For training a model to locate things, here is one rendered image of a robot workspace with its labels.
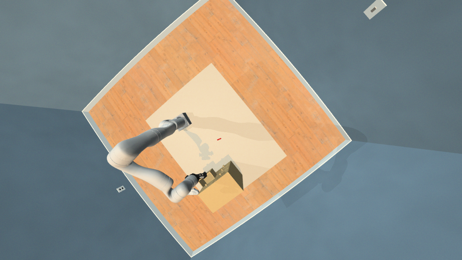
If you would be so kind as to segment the brown chest of drawers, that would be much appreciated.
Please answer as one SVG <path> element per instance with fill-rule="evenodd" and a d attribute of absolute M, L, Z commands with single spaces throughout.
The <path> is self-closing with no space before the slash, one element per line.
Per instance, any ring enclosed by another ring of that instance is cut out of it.
<path fill-rule="evenodd" d="M 226 174 L 203 190 L 198 196 L 212 213 L 230 202 L 244 191 L 243 175 L 230 161 Z"/>

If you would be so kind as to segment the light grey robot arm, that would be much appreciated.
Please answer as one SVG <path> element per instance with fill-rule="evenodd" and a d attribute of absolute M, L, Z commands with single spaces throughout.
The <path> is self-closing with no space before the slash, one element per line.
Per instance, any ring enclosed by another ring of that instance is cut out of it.
<path fill-rule="evenodd" d="M 174 181 L 165 173 L 160 170 L 143 167 L 134 162 L 134 159 L 144 149 L 155 146 L 184 125 L 185 120 L 182 117 L 176 117 L 174 120 L 163 120 L 160 122 L 158 128 L 149 129 L 134 138 L 122 140 L 120 143 L 117 143 L 107 155 L 107 161 L 116 169 L 129 173 L 160 189 L 171 202 L 178 203 L 187 195 L 198 195 L 199 191 L 194 188 L 197 184 L 196 176 L 188 176 L 173 189 L 171 187 Z"/>

